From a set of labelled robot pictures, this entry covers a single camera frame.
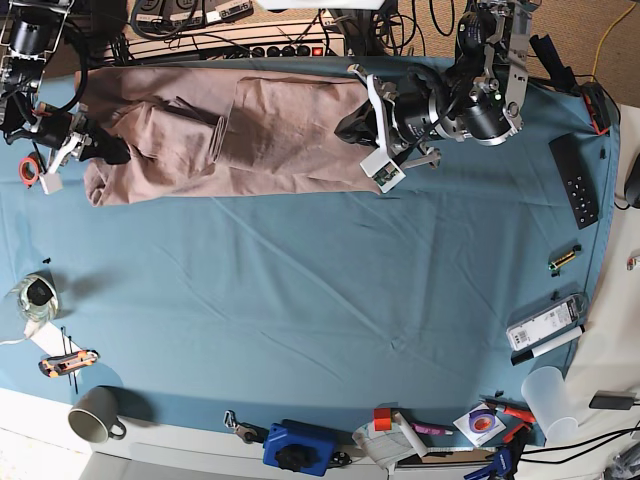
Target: orange box cutter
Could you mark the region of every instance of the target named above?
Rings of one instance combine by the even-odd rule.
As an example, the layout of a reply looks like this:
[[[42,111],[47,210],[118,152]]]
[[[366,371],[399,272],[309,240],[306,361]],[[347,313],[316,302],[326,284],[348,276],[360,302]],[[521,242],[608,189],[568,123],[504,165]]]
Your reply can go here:
[[[68,355],[45,358],[38,366],[47,377],[56,378],[93,365],[99,358],[100,355],[95,350],[80,350]]]

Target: yellow cable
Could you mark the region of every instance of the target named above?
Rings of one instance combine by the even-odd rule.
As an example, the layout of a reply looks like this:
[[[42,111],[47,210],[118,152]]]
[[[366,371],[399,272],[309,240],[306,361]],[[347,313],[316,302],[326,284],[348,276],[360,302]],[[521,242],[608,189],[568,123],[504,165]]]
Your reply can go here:
[[[604,44],[604,41],[607,39],[607,37],[609,36],[609,34],[611,33],[611,30],[613,30],[613,28],[619,24],[622,20],[625,19],[625,17],[627,15],[629,15],[634,8],[636,8],[637,3],[633,3],[633,5],[631,5],[626,12],[624,12],[622,15],[620,15],[615,22],[613,22],[611,24],[611,26],[609,26],[609,28],[607,28],[607,31],[604,32],[604,35],[602,36],[602,39],[600,39],[600,43],[598,44],[598,50],[596,51],[596,59],[593,62],[593,70],[591,70],[591,75],[595,75],[596,74],[596,70],[598,69],[598,60],[600,59],[600,50],[602,49],[602,45]]]

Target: plastic cup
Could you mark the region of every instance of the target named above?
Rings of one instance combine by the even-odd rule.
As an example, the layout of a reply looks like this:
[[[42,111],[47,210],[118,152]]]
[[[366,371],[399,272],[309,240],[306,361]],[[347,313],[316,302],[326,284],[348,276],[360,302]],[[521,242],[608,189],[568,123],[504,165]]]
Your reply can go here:
[[[576,436],[578,420],[573,416],[560,370],[542,367],[531,372],[524,379],[521,391],[549,442],[564,443]]]

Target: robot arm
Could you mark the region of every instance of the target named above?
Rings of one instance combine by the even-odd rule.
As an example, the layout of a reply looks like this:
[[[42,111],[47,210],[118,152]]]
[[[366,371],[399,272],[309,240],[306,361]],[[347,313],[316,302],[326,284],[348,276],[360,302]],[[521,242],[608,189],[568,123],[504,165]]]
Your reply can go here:
[[[86,86],[89,55],[82,32],[67,18],[73,3],[11,0],[0,37],[6,48],[0,61],[0,129],[9,145],[27,139],[51,149],[49,161],[39,162],[36,172],[47,194],[62,188],[57,170],[69,159],[100,156],[108,163],[122,164],[130,158],[124,141],[111,137],[82,113],[69,113]],[[44,70],[63,37],[80,58],[83,75],[78,91],[61,108],[44,103],[35,107]]]
[[[340,122],[336,135],[376,148],[361,166],[383,193],[405,177],[403,164],[437,167],[440,151],[429,142],[473,138],[492,146],[522,129],[536,8],[530,0],[470,1],[458,23],[454,65],[442,73],[410,66],[410,92],[398,93],[395,84],[351,67],[367,86],[369,101]],[[407,162],[416,148],[422,157]]]

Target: clear plastic cup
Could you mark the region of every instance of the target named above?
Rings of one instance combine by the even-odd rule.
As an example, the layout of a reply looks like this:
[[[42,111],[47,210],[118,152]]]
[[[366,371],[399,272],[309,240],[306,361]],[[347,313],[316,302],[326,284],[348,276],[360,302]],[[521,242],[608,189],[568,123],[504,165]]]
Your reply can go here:
[[[555,367],[542,367],[525,378],[522,396],[547,440],[564,443],[575,438],[578,420],[572,412],[567,386]]]
[[[44,277],[32,273],[0,300],[0,345],[31,338],[58,314],[58,295]]]

